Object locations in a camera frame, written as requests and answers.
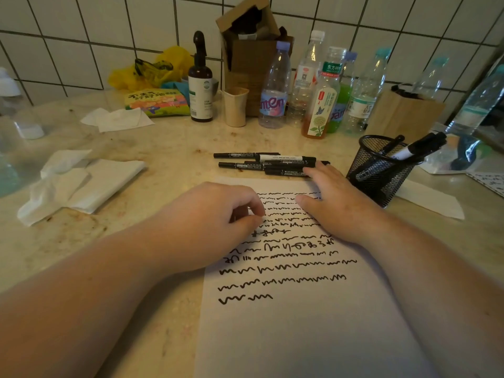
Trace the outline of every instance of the blue bottle cap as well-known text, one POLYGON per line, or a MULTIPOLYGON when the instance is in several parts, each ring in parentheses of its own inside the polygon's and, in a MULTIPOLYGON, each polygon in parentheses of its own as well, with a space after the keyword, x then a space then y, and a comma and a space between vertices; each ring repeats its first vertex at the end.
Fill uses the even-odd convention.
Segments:
POLYGON ((357 52, 347 52, 345 59, 347 61, 355 61, 357 59, 357 52))
POLYGON ((380 48, 376 51, 376 55, 378 57, 388 58, 391 52, 392 48, 380 48))
POLYGON ((277 49, 278 50, 286 50, 286 51, 288 51, 289 48, 290 48, 290 42, 277 41, 277 49))
POLYGON ((441 66, 444 66, 446 65, 446 63, 448 62, 449 58, 448 57, 438 57, 438 58, 435 58, 432 63, 434 65, 441 65, 441 66))

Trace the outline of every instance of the forearm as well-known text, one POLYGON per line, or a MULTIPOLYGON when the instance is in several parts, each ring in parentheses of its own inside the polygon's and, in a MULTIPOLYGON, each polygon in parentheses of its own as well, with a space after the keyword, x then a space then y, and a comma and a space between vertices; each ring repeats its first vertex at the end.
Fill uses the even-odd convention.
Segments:
POLYGON ((0 376, 94 376, 159 277, 137 244, 108 236, 0 295, 0 376))
POLYGON ((388 216, 363 241, 444 376, 504 376, 504 292, 444 244, 388 216))

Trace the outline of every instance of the tile wall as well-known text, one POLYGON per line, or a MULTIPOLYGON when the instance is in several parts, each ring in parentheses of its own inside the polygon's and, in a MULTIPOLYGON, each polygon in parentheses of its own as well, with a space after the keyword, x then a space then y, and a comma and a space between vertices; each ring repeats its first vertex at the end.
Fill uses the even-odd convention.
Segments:
MULTIPOLYGON (((112 69, 152 61, 205 33, 207 64, 222 84, 216 18, 241 0, 0 0, 0 66, 33 104, 110 88, 112 69)), ((429 61, 450 57, 439 92, 446 118, 504 37, 504 0, 270 0, 295 37, 295 69, 312 29, 326 45, 358 53, 357 75, 377 47, 390 46, 388 82, 413 82, 429 61)))

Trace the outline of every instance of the hand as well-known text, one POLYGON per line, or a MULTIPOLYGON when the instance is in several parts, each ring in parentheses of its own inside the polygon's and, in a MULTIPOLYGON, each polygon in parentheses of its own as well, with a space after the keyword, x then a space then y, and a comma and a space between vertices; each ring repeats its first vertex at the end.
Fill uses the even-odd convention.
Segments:
POLYGON ((317 162, 304 167, 322 193, 322 200, 297 195, 296 202, 318 220, 326 231, 342 240, 364 245, 373 228, 387 218, 387 213, 356 189, 331 165, 317 162))
POLYGON ((252 188, 205 182, 134 228, 145 242, 142 251, 164 277, 217 261, 259 227, 264 215, 252 188))

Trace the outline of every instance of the dark brown spray bottle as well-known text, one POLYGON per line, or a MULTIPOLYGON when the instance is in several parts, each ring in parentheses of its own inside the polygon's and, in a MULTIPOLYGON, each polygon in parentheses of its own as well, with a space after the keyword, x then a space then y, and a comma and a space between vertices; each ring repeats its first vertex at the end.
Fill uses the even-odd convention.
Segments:
POLYGON ((213 83, 212 71, 206 66, 205 36, 201 31, 196 31, 193 41, 196 54, 188 77, 191 118, 197 122, 210 122, 213 119, 213 83))

